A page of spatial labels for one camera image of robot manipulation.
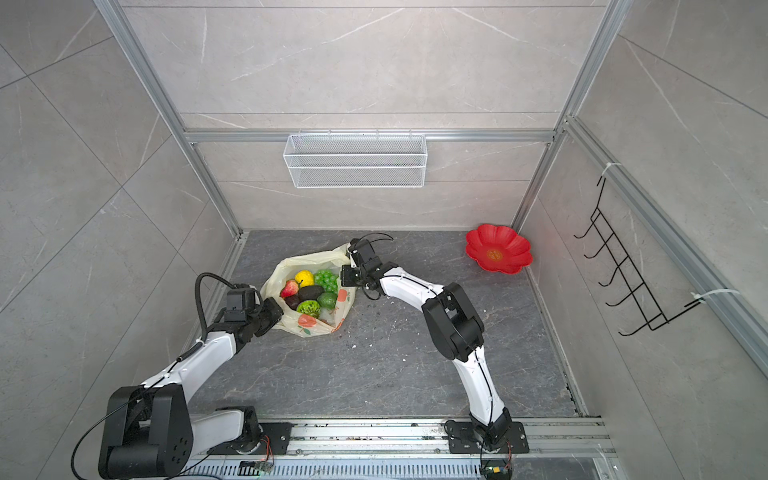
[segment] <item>wall tile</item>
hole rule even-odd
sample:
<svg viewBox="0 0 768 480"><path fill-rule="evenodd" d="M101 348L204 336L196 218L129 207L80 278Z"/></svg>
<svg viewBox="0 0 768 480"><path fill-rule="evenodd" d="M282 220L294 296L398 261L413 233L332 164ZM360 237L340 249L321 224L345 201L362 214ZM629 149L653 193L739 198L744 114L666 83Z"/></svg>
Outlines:
<svg viewBox="0 0 768 480"><path fill-rule="evenodd" d="M127 10L180 111L310 114L558 111L601 15L600 8Z"/></svg>
<svg viewBox="0 0 768 480"><path fill-rule="evenodd" d="M198 275L202 272L219 273L233 239L211 202L192 227L179 253Z"/></svg>
<svg viewBox="0 0 768 480"><path fill-rule="evenodd" d="M28 79L0 90L0 310L119 186Z"/></svg>
<svg viewBox="0 0 768 480"><path fill-rule="evenodd" d="M409 7L409 0L120 0L126 7ZM548 7L607 5L607 0L419 0L420 7Z"/></svg>
<svg viewBox="0 0 768 480"><path fill-rule="evenodd" d="M42 468L175 253L118 192L0 313L0 477Z"/></svg>
<svg viewBox="0 0 768 480"><path fill-rule="evenodd" d="M559 112L181 114L187 128L554 128Z"/></svg>
<svg viewBox="0 0 768 480"><path fill-rule="evenodd" d="M110 35L91 0L0 3L0 43L27 73Z"/></svg>
<svg viewBox="0 0 768 480"><path fill-rule="evenodd" d="M11 55L0 47L0 88L24 76Z"/></svg>
<svg viewBox="0 0 768 480"><path fill-rule="evenodd" d="M113 38L31 78L121 184L170 135Z"/></svg>
<svg viewBox="0 0 768 480"><path fill-rule="evenodd" d="M744 478L759 478L768 458L768 446L761 441L768 426L762 419L761 401L768 397L768 382L711 310L698 306L658 330L619 335L642 325L637 305L631 300L618 307L605 304L617 302L628 289L621 278L609 287L598 284L610 279L614 264L605 250L593 260L584 258L583 253L591 255L601 245L593 230L583 240L574 238L589 225L599 194L594 186L599 175L599 168L569 142L550 170L540 198L584 276L664 441L685 478L728 478L733 471ZM680 312L690 301L693 286L611 184L603 192L601 210L661 309L669 317ZM598 227L608 235L607 227L600 223ZM613 251L620 259L621 250ZM638 297L644 311L651 315L657 311L648 295Z"/></svg>
<svg viewBox="0 0 768 480"><path fill-rule="evenodd" d="M181 248L208 203L203 184L170 138L125 184L125 191L175 248Z"/></svg>
<svg viewBox="0 0 768 480"><path fill-rule="evenodd" d="M768 120L623 39L580 116L768 318Z"/></svg>
<svg viewBox="0 0 768 480"><path fill-rule="evenodd" d="M194 281L195 273L177 254L77 409L39 480L74 478L69 473L74 444L106 413L112 393L122 386L139 385L170 365L181 353L187 333L197 321ZM201 292L205 297L207 288L203 286ZM99 478L97 464L102 432L100 425L78 450L77 468L85 478Z"/></svg>
<svg viewBox="0 0 768 480"><path fill-rule="evenodd" d="M763 0L637 0L621 34L768 115Z"/></svg>
<svg viewBox="0 0 768 480"><path fill-rule="evenodd" d="M290 182L279 142L210 142L198 146L219 181ZM427 181L530 180L541 142L429 142Z"/></svg>
<svg viewBox="0 0 768 480"><path fill-rule="evenodd" d="M541 201L534 203L521 234L531 241L534 283L589 414L605 420L627 476L682 480L595 299Z"/></svg>
<svg viewBox="0 0 768 480"><path fill-rule="evenodd" d="M243 228L367 230L509 225L528 182L428 182L422 188L395 189L297 189L289 182L219 185Z"/></svg>

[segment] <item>black mounting plate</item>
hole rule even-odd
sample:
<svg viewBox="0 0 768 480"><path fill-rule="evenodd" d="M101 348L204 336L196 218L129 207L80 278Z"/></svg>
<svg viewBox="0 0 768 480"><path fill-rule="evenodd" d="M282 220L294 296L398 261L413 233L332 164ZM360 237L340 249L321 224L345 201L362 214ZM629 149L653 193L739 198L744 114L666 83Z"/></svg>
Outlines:
<svg viewBox="0 0 768 480"><path fill-rule="evenodd" d="M265 422L261 423L264 436L270 437L270 448L273 455L285 455L288 452L288 442L290 442L290 431L293 423L288 422ZM235 449L227 446L226 443L216 445L207 452L210 455L239 455ZM250 455L266 456L266 442L260 442Z"/></svg>
<svg viewBox="0 0 768 480"><path fill-rule="evenodd" d="M472 422L455 422L448 420L445 423L445 432L448 434L448 447L451 453L480 453L480 445L475 438ZM511 446L511 452L528 453L528 436L525 434L525 428L520 422L512 422L505 438Z"/></svg>

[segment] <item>dark gray marble floor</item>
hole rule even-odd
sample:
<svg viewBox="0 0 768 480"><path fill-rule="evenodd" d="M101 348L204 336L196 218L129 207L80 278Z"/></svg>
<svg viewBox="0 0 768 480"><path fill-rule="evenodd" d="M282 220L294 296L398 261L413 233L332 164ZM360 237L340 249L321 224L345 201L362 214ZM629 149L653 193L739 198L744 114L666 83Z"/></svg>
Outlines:
<svg viewBox="0 0 768 480"><path fill-rule="evenodd" d="M574 416L527 277L481 270L465 233L389 232L383 261L434 283L457 282L485 322L485 354L513 417ZM260 286L285 257L330 250L360 232L251 232L233 281ZM468 415L455 367L441 356L421 311L396 299L356 297L342 328L302 339L272 330L221 366L190 403L194 413L254 405L260 415Z"/></svg>

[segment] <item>yellow flower center of bowl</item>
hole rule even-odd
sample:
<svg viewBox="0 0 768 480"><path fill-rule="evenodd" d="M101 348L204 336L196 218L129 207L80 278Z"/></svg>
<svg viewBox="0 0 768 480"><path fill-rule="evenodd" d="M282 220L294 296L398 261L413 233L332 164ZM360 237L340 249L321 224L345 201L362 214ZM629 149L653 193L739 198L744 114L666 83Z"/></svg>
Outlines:
<svg viewBox="0 0 768 480"><path fill-rule="evenodd" d="M501 260L502 257L503 257L502 252L500 252L498 250L489 250L488 251L488 258L490 258L491 260L493 260L495 262L498 262L499 260Z"/></svg>

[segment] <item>black hook rack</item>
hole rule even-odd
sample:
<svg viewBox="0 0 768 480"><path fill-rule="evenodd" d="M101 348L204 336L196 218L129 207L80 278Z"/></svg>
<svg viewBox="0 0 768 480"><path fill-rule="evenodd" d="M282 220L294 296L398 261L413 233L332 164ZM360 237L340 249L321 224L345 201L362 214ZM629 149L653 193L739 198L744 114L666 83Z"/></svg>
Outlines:
<svg viewBox="0 0 768 480"><path fill-rule="evenodd" d="M602 243L602 245L600 245L600 248L598 249L597 252L594 253L594 255L591 255L591 256L584 255L584 258L588 258L588 259L595 258L597 255L600 254L600 252L603 249L606 249L608 251L608 253L611 255L611 259L614 261L614 263L616 265L616 267L614 268L613 274L611 274L611 279L608 280L608 283L602 283L602 282L598 282L598 283L600 284L600 286L609 286L609 285L611 285L614 282L614 279L616 278L616 273L619 273L621 275L621 279L624 281L624 285L626 285L627 289L629 290L629 293L624 298L619 300L617 303L608 303L608 302L606 302L605 304L608 305L608 306L619 306L626 299L632 297L632 300L634 300L635 304L637 305L637 308L640 310L640 313L643 316L644 323L642 325L640 325L638 328L636 328L635 330L633 330L630 333L624 333L624 332L620 331L619 335L622 335L622 336L634 335L635 333L639 332L640 330L642 330L646 326L649 329L651 329L651 330L660 329L662 326L667 325L669 322L671 322L672 320L676 319L680 315L683 315L685 312L687 312L687 311L695 308L696 306L700 305L702 302L697 299L697 300L694 300L693 302L689 302L689 303L686 303L685 305L683 305L683 310L680 313L678 313L677 315L675 315L675 316L668 317L667 314L664 313L664 311L661 309L661 306L659 306L659 303L656 301L656 297L654 296L653 291L651 291L650 287L648 286L648 284L646 283L645 279L643 278L642 273L637 268L637 265L635 265L634 260L632 260L632 258L630 257L629 253L627 252L627 249L624 248L624 244L621 242L621 239L616 234L616 231L611 226L611 223L608 221L608 219L605 217L605 215L603 215L602 210L600 210L600 200L603 197L603 190L605 189L605 177L600 177L600 180L598 180L598 184L596 185L596 187L600 187L600 194L598 195L598 203L597 203L597 205L595 205L594 210L592 211L592 215L589 216L589 218L591 220L589 228L587 228L587 231L584 232L583 235L580 235L580 236L574 235L574 237L575 238L579 238L579 239L584 238L584 237L587 236L587 233L589 233L589 231L592 230L592 228L594 228L594 231L596 231L598 233L598 235L600 236L600 238L603 241L603 243ZM598 226L596 224L596 222L598 221L598 218L602 218L603 221L605 222L605 224L608 225L608 229L610 230L611 234L608 235L607 237L605 235L603 235L603 233L600 231L600 229L598 228ZM618 254L619 257L622 257L621 261L616 260L617 255L614 254L614 251L611 250L611 246L608 245L608 241L610 241L612 238L615 238L616 241L618 242L619 246L621 247L621 251ZM624 262L627 262L627 261L629 262L631 267L634 269L635 273L637 274L637 277L640 279L640 283L637 284L635 287L630 286L629 280L627 280L627 276L624 275L624 271L621 269L621 266L624 264ZM659 313L657 315L653 316L650 319L648 319L648 316L646 315L645 311L643 310L643 307L640 304L640 301L635 296L635 294L638 292L638 290L641 290L641 289L644 289L644 291L646 291L648 293L648 296L651 297L651 299L654 301L654 305L656 305L656 308L658 308L658 310L659 310ZM653 325L650 324L651 322L653 322L654 320L656 320L658 318L661 318L663 320L663 322L661 322L657 326L653 326Z"/></svg>

